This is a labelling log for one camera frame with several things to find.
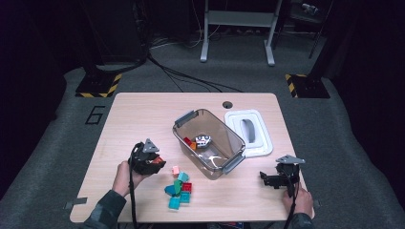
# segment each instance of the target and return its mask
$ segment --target hand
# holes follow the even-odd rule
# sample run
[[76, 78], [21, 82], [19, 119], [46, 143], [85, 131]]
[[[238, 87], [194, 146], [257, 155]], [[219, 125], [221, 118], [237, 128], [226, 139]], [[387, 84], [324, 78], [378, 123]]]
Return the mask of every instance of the hand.
[[[295, 184], [295, 192], [297, 191], [297, 189], [298, 194], [297, 199], [295, 200], [294, 214], [305, 213], [312, 218], [312, 207], [313, 207], [312, 195], [310, 194], [310, 192], [307, 192], [307, 190], [301, 187], [301, 182]], [[284, 207], [289, 213], [292, 204], [292, 197], [290, 198], [288, 196], [287, 190], [284, 192], [283, 203]]]
[[[140, 175], [132, 171], [132, 180], [134, 181], [134, 189], [138, 187], [141, 181], [150, 175]], [[127, 161], [122, 161], [117, 168], [116, 178], [114, 179], [113, 191], [117, 192], [124, 198], [129, 194], [129, 164]]]

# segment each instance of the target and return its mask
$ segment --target table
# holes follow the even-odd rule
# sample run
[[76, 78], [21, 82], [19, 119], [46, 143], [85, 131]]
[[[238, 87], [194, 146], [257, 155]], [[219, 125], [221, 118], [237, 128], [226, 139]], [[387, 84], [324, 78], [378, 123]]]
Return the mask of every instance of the table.
[[[232, 103], [231, 109], [223, 106]], [[188, 111], [207, 109], [224, 120], [228, 111], [257, 110], [268, 129], [274, 149], [271, 155], [245, 159], [231, 173], [209, 180], [181, 151], [172, 133], [174, 121]], [[117, 165], [128, 159], [134, 145], [150, 139], [160, 148], [167, 161], [156, 175], [145, 179], [137, 188], [139, 222], [209, 222], [285, 220], [286, 210], [281, 197], [286, 188], [274, 190], [259, 177], [262, 171], [276, 175], [276, 158], [295, 156], [288, 130], [274, 94], [189, 94], [189, 93], [124, 93], [117, 94], [100, 135], [98, 144], [83, 180], [78, 198], [87, 203], [75, 205], [71, 221], [83, 222], [96, 203], [111, 189]], [[168, 208], [170, 197], [164, 187], [173, 184], [173, 166], [190, 176], [193, 185], [190, 203], [179, 210]], [[127, 197], [119, 222], [130, 222], [131, 200]]]
[[268, 39], [265, 40], [265, 49], [267, 64], [274, 66], [274, 56], [271, 49], [271, 40], [276, 28], [281, 3], [283, 0], [277, 0], [276, 10], [274, 12], [246, 12], [246, 11], [225, 11], [209, 10], [208, 0], [205, 0], [203, 43], [201, 62], [206, 62], [208, 56], [208, 26], [209, 25], [227, 25], [227, 26], [250, 26], [250, 27], [267, 27], [270, 28]]

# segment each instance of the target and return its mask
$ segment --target translucent plastic bin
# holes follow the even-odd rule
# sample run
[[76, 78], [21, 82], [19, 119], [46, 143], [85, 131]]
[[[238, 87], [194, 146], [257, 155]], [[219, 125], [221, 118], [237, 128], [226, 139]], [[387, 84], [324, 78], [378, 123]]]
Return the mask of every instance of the translucent plastic bin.
[[[209, 179], [228, 174], [245, 159], [245, 142], [208, 110], [192, 111], [177, 119], [173, 134], [181, 150]], [[194, 141], [199, 135], [211, 136], [211, 142], [206, 148], [194, 151], [184, 139]]]

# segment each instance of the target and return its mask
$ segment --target toy block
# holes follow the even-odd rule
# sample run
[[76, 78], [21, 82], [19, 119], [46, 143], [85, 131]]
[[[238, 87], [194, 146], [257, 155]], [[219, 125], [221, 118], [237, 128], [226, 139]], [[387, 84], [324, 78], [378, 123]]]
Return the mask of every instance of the toy block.
[[180, 173], [179, 166], [173, 166], [172, 173], [173, 173], [173, 177], [178, 177], [179, 173]]
[[181, 180], [182, 182], [186, 182], [188, 180], [188, 174], [185, 172], [180, 172], [178, 176], [178, 180]]
[[190, 148], [193, 150], [193, 151], [195, 151], [196, 149], [197, 149], [197, 143], [196, 142], [191, 142], [191, 144], [189, 145], [190, 146]]
[[180, 202], [190, 202], [190, 193], [181, 191]]
[[191, 194], [191, 187], [192, 187], [191, 183], [183, 183], [182, 187], [181, 187], [181, 190], [189, 192]]
[[164, 192], [169, 195], [170, 197], [174, 197], [176, 195], [176, 189], [174, 185], [169, 185], [164, 188]]
[[211, 136], [209, 135], [199, 135], [196, 137], [197, 148], [205, 149], [211, 143]]
[[163, 162], [163, 159], [160, 156], [157, 156], [153, 161], [152, 164], [159, 164]]
[[179, 207], [180, 207], [180, 198], [170, 198], [169, 208], [179, 209]]
[[187, 145], [191, 145], [191, 143], [192, 143], [192, 141], [190, 139], [188, 139], [188, 137], [183, 138], [183, 140]]
[[176, 195], [178, 195], [181, 192], [181, 184], [182, 184], [182, 182], [181, 182], [181, 180], [176, 179], [174, 183], [175, 183], [174, 184], [175, 193], [176, 193]]

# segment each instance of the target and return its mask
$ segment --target wooden tabletop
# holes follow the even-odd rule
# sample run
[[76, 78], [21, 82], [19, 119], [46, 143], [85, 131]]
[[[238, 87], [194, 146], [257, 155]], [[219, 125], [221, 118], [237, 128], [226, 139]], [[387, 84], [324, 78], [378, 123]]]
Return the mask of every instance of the wooden tabletop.
[[[232, 103], [226, 109], [223, 103]], [[181, 151], [172, 133], [174, 121], [185, 113], [207, 109], [220, 120], [228, 111], [257, 110], [262, 116], [273, 151], [269, 156], [247, 158], [228, 175], [217, 180], [206, 178]], [[286, 123], [274, 94], [117, 94], [96, 146], [78, 198], [86, 204], [75, 205], [71, 221], [83, 222], [96, 203], [111, 189], [117, 166], [127, 160], [134, 145], [150, 138], [160, 148], [158, 154], [167, 161], [156, 175], [145, 179], [136, 189], [139, 222], [182, 221], [269, 221], [285, 220], [287, 212], [281, 201], [283, 192], [265, 186], [259, 172], [277, 175], [276, 158], [295, 156]], [[170, 197], [164, 188], [173, 184], [173, 166], [190, 176], [193, 189], [189, 203], [179, 210], [168, 208]], [[131, 200], [128, 195], [119, 222], [130, 222]]]

